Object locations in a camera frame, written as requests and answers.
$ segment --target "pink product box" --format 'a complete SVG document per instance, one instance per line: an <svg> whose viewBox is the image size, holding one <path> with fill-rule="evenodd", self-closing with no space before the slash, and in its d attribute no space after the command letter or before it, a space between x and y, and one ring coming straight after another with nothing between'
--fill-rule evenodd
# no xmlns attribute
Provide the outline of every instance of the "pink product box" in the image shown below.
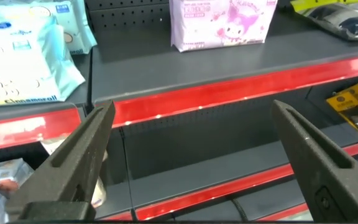
<svg viewBox="0 0 358 224"><path fill-rule="evenodd" d="M264 43L277 0L170 0L180 52Z"/></svg>

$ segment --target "pegboard back panel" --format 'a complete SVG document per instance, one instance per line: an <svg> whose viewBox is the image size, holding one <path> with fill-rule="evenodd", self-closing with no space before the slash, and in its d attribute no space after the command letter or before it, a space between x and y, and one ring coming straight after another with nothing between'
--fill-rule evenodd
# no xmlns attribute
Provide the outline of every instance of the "pegboard back panel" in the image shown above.
<svg viewBox="0 0 358 224"><path fill-rule="evenodd" d="M168 4L168 2L169 0L87 0L86 5L90 11L93 11L100 9Z"/></svg>
<svg viewBox="0 0 358 224"><path fill-rule="evenodd" d="M152 4L90 11L95 32L131 27L166 27L170 23L169 4Z"/></svg>
<svg viewBox="0 0 358 224"><path fill-rule="evenodd" d="M273 100L280 100L286 103L304 100L309 90L310 88L302 88L300 90L281 92L274 95L214 106L212 108L201 108L197 111L182 113L166 118L159 118L137 124L130 124L128 126L122 127L122 130L124 136L129 137L134 134L149 132L156 129L187 125L199 121L220 119L227 116L235 116L237 114L247 113L250 110L257 110L260 107L269 106L272 104Z"/></svg>

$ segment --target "yellow package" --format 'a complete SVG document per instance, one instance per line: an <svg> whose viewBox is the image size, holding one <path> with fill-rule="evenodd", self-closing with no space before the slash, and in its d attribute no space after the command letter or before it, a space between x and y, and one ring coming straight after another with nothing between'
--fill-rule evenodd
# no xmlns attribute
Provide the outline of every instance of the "yellow package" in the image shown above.
<svg viewBox="0 0 358 224"><path fill-rule="evenodd" d="M336 96L328 98L326 101L350 125L358 130L358 98L351 93L352 87L338 93Z"/></svg>

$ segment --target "plastic wrap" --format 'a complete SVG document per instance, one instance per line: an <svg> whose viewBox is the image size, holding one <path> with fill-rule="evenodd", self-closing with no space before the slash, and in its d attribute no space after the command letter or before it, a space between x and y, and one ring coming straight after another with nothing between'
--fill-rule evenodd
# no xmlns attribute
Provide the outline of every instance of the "plastic wrap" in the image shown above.
<svg viewBox="0 0 358 224"><path fill-rule="evenodd" d="M0 20L0 105L65 101L83 82L55 18Z"/></svg>

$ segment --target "cartoon character print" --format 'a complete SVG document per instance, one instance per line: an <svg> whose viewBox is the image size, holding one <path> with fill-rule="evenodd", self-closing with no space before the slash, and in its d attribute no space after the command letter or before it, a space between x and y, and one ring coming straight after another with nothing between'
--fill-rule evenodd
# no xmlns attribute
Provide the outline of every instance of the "cartoon character print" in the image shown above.
<svg viewBox="0 0 358 224"><path fill-rule="evenodd" d="M241 14L231 1L227 12L227 22L223 28L217 31L216 35L221 38L225 46L239 45L245 41L244 35L258 18L258 14L252 16Z"/></svg>

